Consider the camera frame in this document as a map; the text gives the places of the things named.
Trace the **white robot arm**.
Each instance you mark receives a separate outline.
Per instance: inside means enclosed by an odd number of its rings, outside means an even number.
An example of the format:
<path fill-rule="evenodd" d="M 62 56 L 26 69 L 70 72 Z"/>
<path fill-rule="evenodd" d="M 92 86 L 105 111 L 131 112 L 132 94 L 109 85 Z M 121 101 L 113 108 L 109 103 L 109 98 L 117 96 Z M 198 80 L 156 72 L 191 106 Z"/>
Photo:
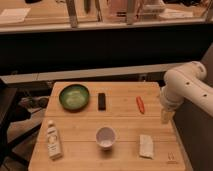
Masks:
<path fill-rule="evenodd" d="M 213 117 L 213 88 L 203 82 L 206 76 L 207 70 L 199 61 L 185 63 L 165 73 L 165 86 L 161 88 L 159 94 L 163 124 L 172 119 L 184 99 L 191 101 Z"/>

